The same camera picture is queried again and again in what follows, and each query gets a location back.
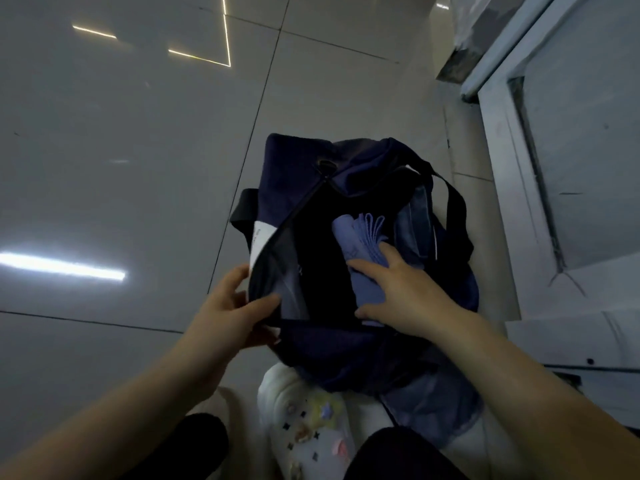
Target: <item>forearm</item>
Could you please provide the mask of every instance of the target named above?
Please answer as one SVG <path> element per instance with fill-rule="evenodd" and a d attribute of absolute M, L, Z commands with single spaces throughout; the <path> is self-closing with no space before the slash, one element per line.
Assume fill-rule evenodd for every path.
<path fill-rule="evenodd" d="M 476 386 L 544 478 L 624 478 L 640 442 L 479 315 L 460 311 L 434 341 Z"/>
<path fill-rule="evenodd" d="M 160 362 L 24 451 L 0 477 L 117 478 L 151 453 L 198 399 Z"/>

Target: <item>lavender towel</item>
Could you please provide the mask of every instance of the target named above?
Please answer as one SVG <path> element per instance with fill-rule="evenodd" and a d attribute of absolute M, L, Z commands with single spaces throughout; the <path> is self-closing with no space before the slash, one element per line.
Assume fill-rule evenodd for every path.
<path fill-rule="evenodd" d="M 374 220 L 371 214 L 360 214 L 357 219 L 347 214 L 334 220 L 331 229 L 344 259 L 359 258 L 388 267 L 387 259 L 378 247 L 380 242 L 387 239 L 380 233 L 384 221 L 384 216 Z M 349 268 L 349 272 L 358 306 L 384 302 L 385 293 L 375 281 L 354 269 Z"/>

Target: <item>black pants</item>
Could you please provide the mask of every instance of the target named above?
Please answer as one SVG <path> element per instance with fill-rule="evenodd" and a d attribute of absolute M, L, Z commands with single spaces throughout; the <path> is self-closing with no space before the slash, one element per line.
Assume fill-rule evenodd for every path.
<path fill-rule="evenodd" d="M 172 434 L 122 478 L 204 480 L 227 456 L 229 440 L 210 414 L 184 418 Z M 384 428 L 362 445 L 344 480 L 467 480 L 435 446 L 409 428 Z"/>

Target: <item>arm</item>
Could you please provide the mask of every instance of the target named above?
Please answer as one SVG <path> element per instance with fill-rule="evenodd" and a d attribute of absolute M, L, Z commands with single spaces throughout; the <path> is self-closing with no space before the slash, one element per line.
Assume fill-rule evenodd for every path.
<path fill-rule="evenodd" d="M 146 458 L 196 404 L 212 395 L 243 346 L 268 342 L 253 325 L 280 302 L 246 304 L 235 293 L 249 268 L 226 275 L 175 347 L 151 370 L 119 387 L 25 450 L 0 478 L 110 479 Z"/>
<path fill-rule="evenodd" d="M 485 403 L 544 479 L 626 479 L 640 471 L 640 441 L 451 300 L 428 275 L 382 243 L 385 268 L 363 260 L 354 269 L 378 282 L 386 302 L 364 305 L 372 318 L 432 341 L 478 389 Z"/>

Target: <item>left hand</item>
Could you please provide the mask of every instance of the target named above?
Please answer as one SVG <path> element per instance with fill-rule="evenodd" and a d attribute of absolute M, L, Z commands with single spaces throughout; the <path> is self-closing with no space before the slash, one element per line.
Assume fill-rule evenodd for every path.
<path fill-rule="evenodd" d="M 246 302 L 236 292 L 249 276 L 249 265 L 231 270 L 211 291 L 180 341 L 165 357 L 172 370 L 208 397 L 215 391 L 227 365 L 244 347 L 274 343 L 275 337 L 256 323 L 280 304 L 276 294 Z"/>

